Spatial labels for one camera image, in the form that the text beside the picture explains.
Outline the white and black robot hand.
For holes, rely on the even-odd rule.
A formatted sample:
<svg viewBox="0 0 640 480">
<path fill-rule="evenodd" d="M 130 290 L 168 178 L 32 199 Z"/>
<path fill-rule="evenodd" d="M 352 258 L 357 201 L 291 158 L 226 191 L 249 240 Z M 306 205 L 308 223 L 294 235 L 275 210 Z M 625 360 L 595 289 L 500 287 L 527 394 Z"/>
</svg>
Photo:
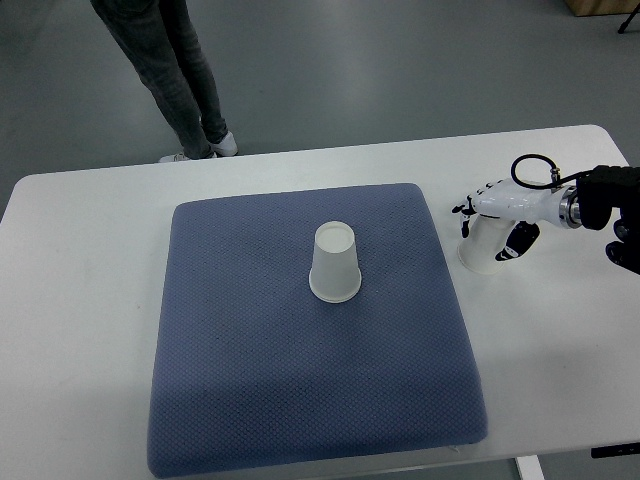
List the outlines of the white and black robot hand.
<svg viewBox="0 0 640 480">
<path fill-rule="evenodd" d="M 512 179 L 485 184 L 455 205 L 452 212 L 460 216 L 464 239 L 471 236 L 475 225 L 472 219 L 507 223 L 505 240 L 489 255 L 496 262 L 524 255 L 540 235 L 538 223 L 541 221 L 565 229 L 582 226 L 575 186 L 544 188 L 535 184 L 528 188 Z"/>
</svg>

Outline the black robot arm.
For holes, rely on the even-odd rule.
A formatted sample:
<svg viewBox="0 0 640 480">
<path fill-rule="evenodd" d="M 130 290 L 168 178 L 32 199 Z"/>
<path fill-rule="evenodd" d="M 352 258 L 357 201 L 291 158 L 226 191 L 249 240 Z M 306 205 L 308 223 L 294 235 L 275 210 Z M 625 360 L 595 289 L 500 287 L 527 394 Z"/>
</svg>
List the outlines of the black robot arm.
<svg viewBox="0 0 640 480">
<path fill-rule="evenodd" d="M 617 209 L 613 223 L 617 237 L 605 247 L 607 258 L 626 270 L 639 273 L 639 168 L 597 166 L 576 180 L 582 226 L 602 230 Z"/>
</svg>

